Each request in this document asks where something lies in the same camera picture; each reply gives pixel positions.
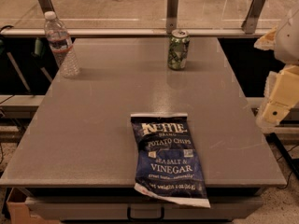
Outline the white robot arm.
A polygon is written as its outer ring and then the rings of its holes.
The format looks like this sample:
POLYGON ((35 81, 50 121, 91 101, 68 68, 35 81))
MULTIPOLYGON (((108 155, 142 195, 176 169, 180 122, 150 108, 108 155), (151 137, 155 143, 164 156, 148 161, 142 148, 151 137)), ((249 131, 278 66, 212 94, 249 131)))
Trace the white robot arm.
POLYGON ((266 78, 264 98, 256 116, 259 127, 275 127, 299 103, 299 5, 291 8, 279 25, 260 37, 254 47, 273 50, 275 58, 285 64, 266 78))

